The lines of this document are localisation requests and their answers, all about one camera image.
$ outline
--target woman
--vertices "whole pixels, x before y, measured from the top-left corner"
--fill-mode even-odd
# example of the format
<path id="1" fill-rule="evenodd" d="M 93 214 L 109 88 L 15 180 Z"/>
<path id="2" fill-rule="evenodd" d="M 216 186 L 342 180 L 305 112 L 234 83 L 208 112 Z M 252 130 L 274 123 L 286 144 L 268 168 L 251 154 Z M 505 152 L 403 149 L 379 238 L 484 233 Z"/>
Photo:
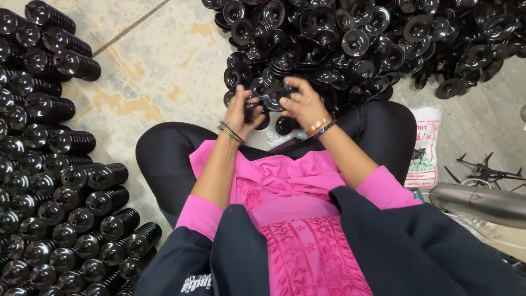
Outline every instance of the woman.
<path id="1" fill-rule="evenodd" d="M 257 107 L 245 123 L 242 86 L 219 135 L 163 123 L 139 139 L 175 230 L 136 295 L 523 293 L 491 248 L 403 188 L 416 141 L 407 108 L 370 101 L 336 125 L 307 81 L 285 82 L 299 92 L 282 115 L 315 136 L 276 154 L 240 145 L 264 120 Z"/>

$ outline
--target woman's right hand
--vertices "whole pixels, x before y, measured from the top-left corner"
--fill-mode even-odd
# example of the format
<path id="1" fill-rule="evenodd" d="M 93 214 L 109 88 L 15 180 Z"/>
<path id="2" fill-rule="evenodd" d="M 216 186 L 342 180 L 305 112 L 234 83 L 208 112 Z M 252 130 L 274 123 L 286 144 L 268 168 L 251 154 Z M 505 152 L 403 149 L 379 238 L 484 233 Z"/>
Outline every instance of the woman's right hand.
<path id="1" fill-rule="evenodd" d="M 296 119 L 307 133 L 317 132 L 332 121 L 320 96 L 312 89 L 307 80 L 285 77 L 284 82 L 297 87 L 299 92 L 290 94 L 290 99 L 282 97 L 279 100 L 281 106 L 286 109 L 281 113 L 282 116 Z"/>

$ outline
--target black thread bracelet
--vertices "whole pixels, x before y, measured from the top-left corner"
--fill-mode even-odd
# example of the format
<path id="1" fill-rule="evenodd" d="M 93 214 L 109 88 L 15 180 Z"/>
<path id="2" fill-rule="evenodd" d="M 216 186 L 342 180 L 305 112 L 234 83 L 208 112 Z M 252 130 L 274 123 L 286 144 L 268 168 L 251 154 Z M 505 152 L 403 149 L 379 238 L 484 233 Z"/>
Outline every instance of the black thread bracelet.
<path id="1" fill-rule="evenodd" d="M 333 126 L 336 123 L 336 119 L 333 119 L 329 124 L 327 124 L 324 128 L 319 131 L 315 137 L 319 137 L 322 133 L 324 133 L 326 130 L 328 130 L 331 126 Z"/>

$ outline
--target white logo print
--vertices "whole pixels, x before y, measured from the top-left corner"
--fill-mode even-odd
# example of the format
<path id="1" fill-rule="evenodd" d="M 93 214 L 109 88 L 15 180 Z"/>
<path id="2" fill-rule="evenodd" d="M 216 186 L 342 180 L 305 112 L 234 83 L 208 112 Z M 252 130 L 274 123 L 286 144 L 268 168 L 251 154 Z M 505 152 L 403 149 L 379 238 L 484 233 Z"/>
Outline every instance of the white logo print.
<path id="1" fill-rule="evenodd" d="M 188 279 L 185 280 L 185 284 L 183 285 L 183 288 L 181 289 L 181 293 L 189 293 L 193 292 L 195 289 L 200 287 L 205 287 L 205 289 L 209 290 L 212 286 L 212 277 L 211 273 L 209 274 L 202 274 L 202 275 L 192 275 Z"/>

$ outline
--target bangle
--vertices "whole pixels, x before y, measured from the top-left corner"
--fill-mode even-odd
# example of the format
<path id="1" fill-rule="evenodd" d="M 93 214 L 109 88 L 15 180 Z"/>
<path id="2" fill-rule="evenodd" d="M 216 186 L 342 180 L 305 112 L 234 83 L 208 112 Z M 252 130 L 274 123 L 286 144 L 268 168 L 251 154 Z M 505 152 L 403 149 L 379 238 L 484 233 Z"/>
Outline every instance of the bangle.
<path id="1" fill-rule="evenodd" d="M 227 132 L 226 130 L 221 130 L 223 131 L 225 134 L 229 135 L 232 139 L 236 140 L 237 142 L 239 142 L 239 144 L 243 145 L 243 142 L 241 142 L 238 138 L 236 138 L 234 135 L 232 135 L 231 133 Z"/>
<path id="2" fill-rule="evenodd" d="M 325 126 L 324 128 L 321 129 L 321 131 L 319 131 L 315 137 L 319 137 L 322 133 L 324 133 L 326 130 L 328 130 L 331 126 L 333 126 L 334 124 L 336 123 L 336 119 L 331 121 L 329 124 L 327 124 L 327 126 Z"/>
<path id="3" fill-rule="evenodd" d="M 241 139 L 241 137 L 236 134 L 236 132 L 234 132 L 230 126 L 228 126 L 228 123 L 227 122 L 223 122 L 223 121 L 220 121 L 221 124 L 219 124 L 217 126 L 217 128 L 221 131 L 224 131 L 227 135 L 231 136 L 232 138 L 234 138 L 236 141 L 238 141 L 239 143 L 241 143 L 241 145 L 243 145 L 245 143 L 245 141 L 243 141 L 243 139 Z"/>
<path id="4" fill-rule="evenodd" d="M 315 124 L 310 126 L 310 130 L 306 132 L 307 136 L 312 136 L 316 134 L 316 130 L 320 128 L 324 123 L 327 122 L 327 119 L 324 117 L 321 120 L 318 120 Z"/>

